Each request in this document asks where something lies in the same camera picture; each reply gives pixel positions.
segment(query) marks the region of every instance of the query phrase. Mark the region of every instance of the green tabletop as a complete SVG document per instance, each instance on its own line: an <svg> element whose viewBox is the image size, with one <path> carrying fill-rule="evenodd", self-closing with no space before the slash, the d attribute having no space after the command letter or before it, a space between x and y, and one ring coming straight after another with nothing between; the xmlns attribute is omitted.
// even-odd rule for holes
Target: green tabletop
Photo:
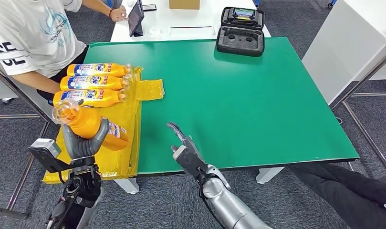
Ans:
<svg viewBox="0 0 386 229"><path fill-rule="evenodd" d="M215 50L213 40L95 43L85 63L142 66L165 98L142 102L138 174L180 171L166 123L177 123L218 168L358 158L287 38L266 38L261 57Z"/></svg>

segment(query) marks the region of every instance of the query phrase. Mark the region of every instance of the black cable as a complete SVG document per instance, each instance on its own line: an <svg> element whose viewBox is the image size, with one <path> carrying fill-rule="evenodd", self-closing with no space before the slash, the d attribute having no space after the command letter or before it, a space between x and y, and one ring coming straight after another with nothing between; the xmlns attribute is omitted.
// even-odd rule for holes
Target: black cable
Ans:
<svg viewBox="0 0 386 229"><path fill-rule="evenodd" d="M63 179L62 179L62 173L60 171L58 172L58 175L59 175L59 180L61 181L61 183L65 184L65 181L63 181Z"/></svg>
<svg viewBox="0 0 386 229"><path fill-rule="evenodd" d="M200 192L198 193L198 196L201 197L201 199L203 200L204 204L206 205L208 211L211 213L211 215L214 217L214 219L218 222L218 224L221 226L222 229L226 229L226 227L221 223L221 221L218 219L218 217L214 214L214 212L212 211L212 209L209 207L207 201L206 201L206 197L204 196L204 193L203 193L203 177L200 175L199 176L199 185L200 185Z"/></svg>

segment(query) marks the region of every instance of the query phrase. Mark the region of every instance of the person's hand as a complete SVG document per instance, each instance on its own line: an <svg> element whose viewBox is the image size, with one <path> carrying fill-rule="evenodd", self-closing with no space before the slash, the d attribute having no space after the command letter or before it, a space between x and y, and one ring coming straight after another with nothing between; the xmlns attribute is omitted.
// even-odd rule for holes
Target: person's hand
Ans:
<svg viewBox="0 0 386 229"><path fill-rule="evenodd" d="M127 12L124 6L120 6L120 8L111 11L110 19L114 22L123 21L127 18Z"/></svg>

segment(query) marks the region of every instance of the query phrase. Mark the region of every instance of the bottle label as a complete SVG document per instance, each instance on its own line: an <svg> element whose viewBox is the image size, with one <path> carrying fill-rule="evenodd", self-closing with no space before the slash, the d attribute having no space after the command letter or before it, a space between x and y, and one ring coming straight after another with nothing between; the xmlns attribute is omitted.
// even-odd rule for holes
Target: bottle label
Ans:
<svg viewBox="0 0 386 229"><path fill-rule="evenodd" d="M103 98L104 89L95 90L79 90L79 91L66 91L62 93L61 100L74 99L79 101L81 99L85 101L99 100Z"/></svg>
<svg viewBox="0 0 386 229"><path fill-rule="evenodd" d="M88 89L93 86L106 85L107 76L71 76L68 80L69 89Z"/></svg>
<svg viewBox="0 0 386 229"><path fill-rule="evenodd" d="M76 64L74 68L74 75L94 75L99 73L109 73L110 71L110 63Z"/></svg>
<svg viewBox="0 0 386 229"><path fill-rule="evenodd" d="M109 135L113 135L116 138L120 138L121 134L123 134L123 136L125 136L126 133L127 133L127 131L124 128L119 127L115 123L109 122L109 130L108 130Z"/></svg>

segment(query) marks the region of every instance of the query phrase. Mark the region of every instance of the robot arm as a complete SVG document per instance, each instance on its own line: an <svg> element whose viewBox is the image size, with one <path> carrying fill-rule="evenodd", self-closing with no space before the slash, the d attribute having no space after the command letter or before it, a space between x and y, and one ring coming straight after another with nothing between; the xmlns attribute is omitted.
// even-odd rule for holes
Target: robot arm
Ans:
<svg viewBox="0 0 386 229"><path fill-rule="evenodd" d="M186 137L175 123L168 123L167 126L173 129L182 143L180 147L171 147L173 159L198 181L203 200L208 199L214 206L223 228L271 229L241 199L230 192L230 185L225 177L215 166L205 163L190 137Z"/></svg>
<svg viewBox="0 0 386 229"><path fill-rule="evenodd" d="M94 138L86 140L76 136L68 126L63 127L63 138L71 163L57 159L60 148L51 139L37 139L30 147L31 153L50 172L70 169L68 180L64 183L63 194L52 209L47 224L48 229L84 229L97 205L102 201L104 190L99 167L94 155L109 130L107 119L102 120Z"/></svg>

